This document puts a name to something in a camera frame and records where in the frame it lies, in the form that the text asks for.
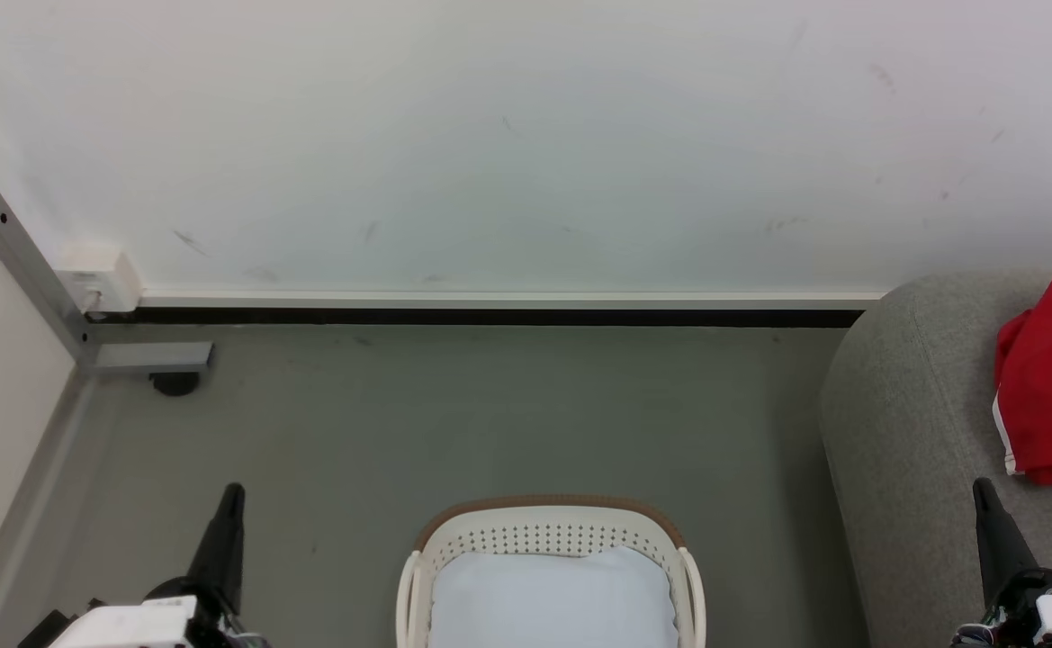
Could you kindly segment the white plastic laundry basket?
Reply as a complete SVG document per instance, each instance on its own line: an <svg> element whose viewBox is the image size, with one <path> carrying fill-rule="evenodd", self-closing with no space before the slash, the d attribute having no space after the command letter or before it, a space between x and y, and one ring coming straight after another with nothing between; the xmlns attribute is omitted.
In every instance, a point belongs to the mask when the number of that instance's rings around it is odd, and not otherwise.
<svg viewBox="0 0 1052 648"><path fill-rule="evenodd" d="M591 556L612 548L658 563L669 583L679 648L706 648L706 595L685 536L653 505L600 495L484 498L432 517L399 578L394 648L428 648L434 579L461 554Z"/></svg>

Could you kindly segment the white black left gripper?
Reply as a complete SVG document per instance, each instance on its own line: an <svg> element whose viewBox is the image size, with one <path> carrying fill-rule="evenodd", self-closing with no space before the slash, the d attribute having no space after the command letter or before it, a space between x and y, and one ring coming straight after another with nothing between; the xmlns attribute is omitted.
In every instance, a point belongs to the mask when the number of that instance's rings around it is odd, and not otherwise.
<svg viewBox="0 0 1052 648"><path fill-rule="evenodd" d="M256 648L232 604L241 603L246 489L227 484L185 578L134 606L92 607L47 648Z"/></svg>

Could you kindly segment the white black baseboard strip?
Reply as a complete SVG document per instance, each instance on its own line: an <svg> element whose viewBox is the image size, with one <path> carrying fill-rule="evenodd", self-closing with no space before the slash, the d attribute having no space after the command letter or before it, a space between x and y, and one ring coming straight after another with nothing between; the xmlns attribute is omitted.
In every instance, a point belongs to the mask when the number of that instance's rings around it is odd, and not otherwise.
<svg viewBox="0 0 1052 648"><path fill-rule="evenodd" d="M178 292L143 295L96 325L427 325L846 329L876 292Z"/></svg>

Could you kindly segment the white wall socket box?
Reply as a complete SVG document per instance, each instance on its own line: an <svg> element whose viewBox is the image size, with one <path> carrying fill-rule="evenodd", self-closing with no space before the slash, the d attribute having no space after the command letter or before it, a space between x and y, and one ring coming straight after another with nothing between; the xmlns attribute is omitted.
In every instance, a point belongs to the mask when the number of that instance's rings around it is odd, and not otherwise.
<svg viewBox="0 0 1052 648"><path fill-rule="evenodd" d="M83 315L130 313L143 286L122 247L73 245L54 264L54 274Z"/></svg>

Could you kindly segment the grey metal frame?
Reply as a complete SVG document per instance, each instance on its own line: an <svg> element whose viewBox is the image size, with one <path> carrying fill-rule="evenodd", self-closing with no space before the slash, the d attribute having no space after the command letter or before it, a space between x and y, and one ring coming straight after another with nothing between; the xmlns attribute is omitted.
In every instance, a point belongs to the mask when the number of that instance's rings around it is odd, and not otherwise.
<svg viewBox="0 0 1052 648"><path fill-rule="evenodd" d="M89 374L204 374L214 345L201 343L102 344L18 217L0 193L0 262L47 321L78 369Z"/></svg>

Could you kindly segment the white cloth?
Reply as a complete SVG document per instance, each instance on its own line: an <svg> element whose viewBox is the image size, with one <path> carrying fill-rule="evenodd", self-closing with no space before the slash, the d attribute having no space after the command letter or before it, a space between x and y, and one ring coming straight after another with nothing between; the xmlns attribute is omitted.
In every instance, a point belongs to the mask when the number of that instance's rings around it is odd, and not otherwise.
<svg viewBox="0 0 1052 648"><path fill-rule="evenodd" d="M436 578L427 648L679 648L670 582L628 548L466 553Z"/></svg>

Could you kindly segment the grey fabric sofa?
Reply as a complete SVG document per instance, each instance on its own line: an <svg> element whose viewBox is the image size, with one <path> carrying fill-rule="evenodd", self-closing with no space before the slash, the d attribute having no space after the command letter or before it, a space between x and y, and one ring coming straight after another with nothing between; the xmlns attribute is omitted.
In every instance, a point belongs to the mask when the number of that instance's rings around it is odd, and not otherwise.
<svg viewBox="0 0 1052 648"><path fill-rule="evenodd" d="M1051 278L922 276L859 316L833 358L820 430L871 648L949 648L982 617L978 477L1052 569L1052 487L1007 474L992 418L999 329Z"/></svg>

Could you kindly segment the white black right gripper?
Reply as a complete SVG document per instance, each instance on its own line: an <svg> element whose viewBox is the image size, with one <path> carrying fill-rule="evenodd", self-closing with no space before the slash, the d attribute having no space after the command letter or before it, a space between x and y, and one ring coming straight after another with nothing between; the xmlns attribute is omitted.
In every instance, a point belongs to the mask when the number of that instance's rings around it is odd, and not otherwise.
<svg viewBox="0 0 1052 648"><path fill-rule="evenodd" d="M950 648L1052 648L1052 569L1037 569L989 477L974 480L973 498L987 609L955 631Z"/></svg>

